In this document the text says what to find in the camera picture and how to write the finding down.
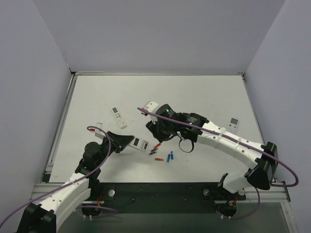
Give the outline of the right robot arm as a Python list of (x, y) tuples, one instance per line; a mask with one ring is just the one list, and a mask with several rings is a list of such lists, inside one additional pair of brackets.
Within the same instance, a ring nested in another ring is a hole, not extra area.
[(189, 140), (192, 145), (199, 143), (218, 149), (247, 166), (247, 171), (225, 173), (219, 187), (234, 194), (253, 186), (269, 190), (278, 166), (277, 146), (272, 142), (255, 143), (234, 135), (196, 113), (177, 113), (168, 104), (160, 106), (154, 101), (147, 102), (141, 113), (150, 116), (146, 128), (160, 143), (179, 137)]

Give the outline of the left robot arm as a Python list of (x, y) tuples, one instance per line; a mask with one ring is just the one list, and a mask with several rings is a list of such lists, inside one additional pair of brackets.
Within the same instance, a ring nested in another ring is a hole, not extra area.
[(118, 135), (110, 131), (104, 134), (101, 144), (86, 144), (78, 167), (61, 187), (47, 193), (47, 198), (40, 203), (27, 205), (18, 233), (56, 233), (84, 200), (99, 196), (100, 167), (110, 154), (120, 153), (135, 140), (133, 135)]

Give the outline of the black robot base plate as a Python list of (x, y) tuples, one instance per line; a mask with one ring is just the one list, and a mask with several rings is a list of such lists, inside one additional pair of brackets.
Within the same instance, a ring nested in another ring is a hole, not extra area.
[(221, 204), (232, 211), (246, 196), (230, 193), (217, 182), (99, 183), (82, 204), (85, 216), (114, 214), (205, 214)]

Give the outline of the white red-faced remote control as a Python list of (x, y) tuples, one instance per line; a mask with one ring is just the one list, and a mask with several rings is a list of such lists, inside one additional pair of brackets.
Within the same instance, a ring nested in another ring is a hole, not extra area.
[(130, 147), (132, 147), (132, 148), (134, 148), (136, 150), (139, 150), (139, 151), (142, 151), (142, 152), (146, 152), (148, 147), (149, 147), (149, 142), (144, 140), (144, 139), (135, 137), (133, 139), (133, 141), (131, 141), (128, 146), (130, 146)]

